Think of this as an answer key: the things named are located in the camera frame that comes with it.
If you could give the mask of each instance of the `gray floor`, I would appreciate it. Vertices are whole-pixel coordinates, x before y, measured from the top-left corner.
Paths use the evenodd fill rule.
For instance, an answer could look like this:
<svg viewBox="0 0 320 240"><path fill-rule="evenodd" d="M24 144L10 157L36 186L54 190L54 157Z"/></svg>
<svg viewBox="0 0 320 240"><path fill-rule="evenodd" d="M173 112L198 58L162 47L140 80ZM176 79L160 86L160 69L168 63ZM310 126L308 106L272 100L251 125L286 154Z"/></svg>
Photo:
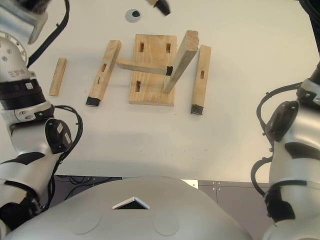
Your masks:
<svg viewBox="0 0 320 240"><path fill-rule="evenodd" d="M69 177L56 177L56 191L51 207L64 201L68 193L78 185L71 184ZM85 186L74 190L73 195L78 194L101 181L116 181L120 178L92 177ZM225 182L225 181L199 181L199 189L212 198L225 212L236 219L253 237L253 240L261 240L266 230L273 224L267 217L264 199L256 192L251 183Z"/></svg>

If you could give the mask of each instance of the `table surface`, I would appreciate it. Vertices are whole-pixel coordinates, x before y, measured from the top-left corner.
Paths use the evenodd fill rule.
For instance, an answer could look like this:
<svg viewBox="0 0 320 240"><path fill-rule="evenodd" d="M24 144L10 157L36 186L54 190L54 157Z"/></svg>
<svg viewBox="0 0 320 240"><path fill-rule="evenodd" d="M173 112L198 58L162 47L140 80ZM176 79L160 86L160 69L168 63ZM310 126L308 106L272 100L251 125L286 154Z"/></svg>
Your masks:
<svg viewBox="0 0 320 240"><path fill-rule="evenodd" d="M249 182L252 165L269 156L268 141L256 118L265 92L311 75L319 61L308 15L292 0L170 0L163 17L144 0L71 0L63 33L31 67L47 99L78 110L82 139L58 170L61 175L170 176L180 179ZM138 9L141 20L125 13ZM60 22L63 1L52 1L49 19L32 53ZM199 32L212 47L202 116L190 114L198 55L175 88L174 107L129 104L131 73L115 67L97 108L85 105L109 40L121 40L119 58L133 59L135 34L176 35ZM58 97L49 88L59 57L68 64ZM272 98L263 108L267 120L295 93ZM56 118L73 133L76 120L57 109ZM0 162L15 158L0 120ZM268 182L269 166L258 172Z"/></svg>

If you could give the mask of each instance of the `black cable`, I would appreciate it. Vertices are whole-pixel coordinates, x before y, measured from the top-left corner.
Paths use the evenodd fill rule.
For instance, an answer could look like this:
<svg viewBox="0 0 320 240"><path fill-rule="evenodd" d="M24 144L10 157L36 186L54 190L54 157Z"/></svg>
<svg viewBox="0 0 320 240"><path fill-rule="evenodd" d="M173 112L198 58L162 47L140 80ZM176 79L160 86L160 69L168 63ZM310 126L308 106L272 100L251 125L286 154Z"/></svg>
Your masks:
<svg viewBox="0 0 320 240"><path fill-rule="evenodd" d="M51 175L50 181L48 183L48 201L47 201L46 205L44 206L42 212L44 212L44 211L49 209L50 204L52 202L52 199L54 198L54 195L55 195L55 192L56 192L55 173L56 173L59 165L71 153L71 151L75 148L75 146L78 144L78 142L79 142L79 140L80 140L80 138L82 136L82 133L83 133L83 121L82 121L82 118L73 107L67 106L67 105L57 105L57 106L54 106L54 108L55 109L63 109L63 110L66 110L66 111L74 113L76 118L77 118L77 123L76 124L78 125L78 130L77 130L76 136L74 138L74 141L73 141L71 147L66 152L63 152L60 155L58 161L56 162L56 164L55 164L55 166L53 168L52 175Z"/></svg>
<svg viewBox="0 0 320 240"><path fill-rule="evenodd" d="M294 84L291 84L291 85L287 85L287 86L282 86L282 87L279 87L271 92L267 92L266 95L262 98L261 102L259 103L258 107L256 108L256 116L260 122L260 125L261 125L261 128L263 130L263 135L267 137L272 149L274 147L274 141L270 138L268 138L268 136L266 135L266 123L264 122L264 120L262 119L262 107L263 105L265 104L266 101L268 101L270 98L272 98L273 96L277 95L277 94L280 94L280 93L284 93L284 92L287 92L287 91L291 91L291 90L297 90L300 85L302 84L302 82L298 82L298 83L294 83ZM273 152L272 152L272 156L270 157L264 157L262 158L261 160L257 161L252 169L251 169L251 182L255 188L255 190L261 194L263 197L265 196L265 192L261 189L261 187L258 185L257 183L257 180L256 180L256 174L257 174L257 171L265 164L267 163L271 163L272 160L273 160Z"/></svg>
<svg viewBox="0 0 320 240"><path fill-rule="evenodd" d="M70 12L70 3L69 0L64 0L65 4L65 15L57 28L46 38L42 45L29 57L28 65L29 68L43 53L44 51L52 44L52 42L60 35L60 33L65 29L69 21L69 12Z"/></svg>
<svg viewBox="0 0 320 240"><path fill-rule="evenodd" d="M90 182L91 178L92 176L90 176L87 180L85 180L86 176L83 176L82 179L79 181L75 178L75 176L69 176L69 182L73 185L86 184Z"/></svg>
<svg viewBox="0 0 320 240"><path fill-rule="evenodd" d="M107 182L109 182L111 179L112 179L112 177L109 177L109 178L107 178L106 180L103 180L103 181L98 181L98 182L94 182L94 183L91 183L91 184L82 184L82 185L75 186L75 187L68 193L68 195L65 197L64 200L67 200L67 199L71 196L71 194L72 194L76 189L78 189L78 188L97 186L97 185L100 185L100 184L107 183Z"/></svg>
<svg viewBox="0 0 320 240"><path fill-rule="evenodd" d="M259 193L259 194L261 194L263 197L265 196L265 192L261 189L261 187L259 186L259 184L257 183L257 180L256 180L256 173L257 173L257 171L263 166L263 165L265 165L265 164L267 164L267 163L271 163L272 162L272 156L271 157L268 157L268 158L263 158L263 159L261 159L261 160L259 160L259 161L257 161L254 165L253 165L253 167L252 167L252 169L251 169L251 182L252 182L252 184L253 184L253 187L255 188L255 190Z"/></svg>

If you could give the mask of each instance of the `sticker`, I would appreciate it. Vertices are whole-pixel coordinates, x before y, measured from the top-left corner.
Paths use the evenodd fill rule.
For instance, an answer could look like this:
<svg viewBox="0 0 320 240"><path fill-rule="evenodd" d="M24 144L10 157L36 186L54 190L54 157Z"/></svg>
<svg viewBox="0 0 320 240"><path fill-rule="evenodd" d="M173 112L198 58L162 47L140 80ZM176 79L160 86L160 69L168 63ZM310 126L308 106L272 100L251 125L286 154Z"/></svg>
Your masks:
<svg viewBox="0 0 320 240"><path fill-rule="evenodd" d="M57 132L60 134L62 129L64 129L64 127L62 126L62 124L60 123L59 126L56 128Z"/></svg>
<svg viewBox="0 0 320 240"><path fill-rule="evenodd" d="M68 133L65 133L64 136L65 136L65 139L66 139L66 141L68 142L68 144L70 144L70 143L71 143L71 139L70 139Z"/></svg>
<svg viewBox="0 0 320 240"><path fill-rule="evenodd" d="M10 75L11 78L15 78L15 77L18 77L20 75L25 75L26 71L21 68L21 69L18 69L18 70L8 71L8 74Z"/></svg>
<svg viewBox="0 0 320 240"><path fill-rule="evenodd" d="M26 89L28 89L28 90L34 89L34 86L32 85L31 82L27 82L27 83L25 84L25 86L26 86Z"/></svg>

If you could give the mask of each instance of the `wooden board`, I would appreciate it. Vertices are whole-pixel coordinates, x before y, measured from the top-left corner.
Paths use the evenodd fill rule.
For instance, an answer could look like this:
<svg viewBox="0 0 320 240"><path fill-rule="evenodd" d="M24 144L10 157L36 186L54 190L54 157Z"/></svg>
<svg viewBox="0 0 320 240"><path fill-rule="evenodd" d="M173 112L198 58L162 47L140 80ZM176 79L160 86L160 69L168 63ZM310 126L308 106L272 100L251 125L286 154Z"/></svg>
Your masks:
<svg viewBox="0 0 320 240"><path fill-rule="evenodd" d="M100 101L104 98L105 91L108 86L111 73L115 67L120 49L121 42L119 40L109 41L98 73L94 79L89 97L86 100L86 105L91 107L98 107Z"/></svg>
<svg viewBox="0 0 320 240"><path fill-rule="evenodd" d="M198 51L199 34L197 31L186 31L173 62L171 77L164 82L164 92L170 93L180 79L191 60Z"/></svg>
<svg viewBox="0 0 320 240"><path fill-rule="evenodd" d="M135 36L133 60L135 62L153 63L171 66L177 52L177 37L165 35ZM164 81L169 76L134 71L131 75L131 104L173 106L174 89L164 93Z"/></svg>
<svg viewBox="0 0 320 240"><path fill-rule="evenodd" d="M170 66L159 65L152 62L138 62L126 59L118 59L116 64L121 69L170 76Z"/></svg>
<svg viewBox="0 0 320 240"><path fill-rule="evenodd" d="M192 97L192 107L191 113L202 115L205 99L206 99L206 89L208 73L210 68L210 58L211 58L211 47L201 45L199 51L198 67L196 71L196 77L194 82L193 97Z"/></svg>
<svg viewBox="0 0 320 240"><path fill-rule="evenodd" d="M60 92L60 87L62 83L62 79L64 78L65 69L67 66L67 59L59 58L56 64L56 68L53 74L49 95L50 96L58 96Z"/></svg>

